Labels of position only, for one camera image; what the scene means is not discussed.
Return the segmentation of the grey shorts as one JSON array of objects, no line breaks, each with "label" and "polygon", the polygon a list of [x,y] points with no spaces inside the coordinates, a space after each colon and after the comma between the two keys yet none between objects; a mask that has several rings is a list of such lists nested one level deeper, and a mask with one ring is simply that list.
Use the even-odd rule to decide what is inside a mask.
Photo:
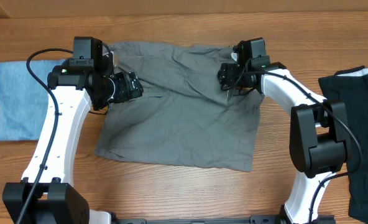
[{"label": "grey shorts", "polygon": [[119,66],[143,95],[111,105],[94,152],[107,159],[249,172],[264,97],[229,96],[217,73],[229,47],[116,42]]}]

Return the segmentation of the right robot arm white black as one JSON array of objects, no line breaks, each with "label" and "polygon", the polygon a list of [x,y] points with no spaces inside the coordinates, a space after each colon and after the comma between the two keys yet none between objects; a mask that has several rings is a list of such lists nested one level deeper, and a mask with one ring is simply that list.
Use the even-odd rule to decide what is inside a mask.
[{"label": "right robot arm white black", "polygon": [[324,192],[349,160],[352,132],[345,104],[327,100],[297,81],[281,63],[223,63],[217,73],[223,91],[248,88],[268,96],[290,116],[290,157],[297,170],[291,194],[278,215],[253,215],[262,223],[335,223],[319,215]]}]

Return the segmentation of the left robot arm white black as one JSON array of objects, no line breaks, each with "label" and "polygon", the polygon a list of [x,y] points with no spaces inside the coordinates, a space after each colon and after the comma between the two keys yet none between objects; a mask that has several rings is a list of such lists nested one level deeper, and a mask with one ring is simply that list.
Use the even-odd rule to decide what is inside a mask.
[{"label": "left robot arm white black", "polygon": [[2,201],[14,223],[116,223],[112,212],[90,209],[73,186],[78,140],[91,106],[101,109],[142,96],[136,72],[106,73],[57,65],[48,75],[48,109],[34,155]]}]

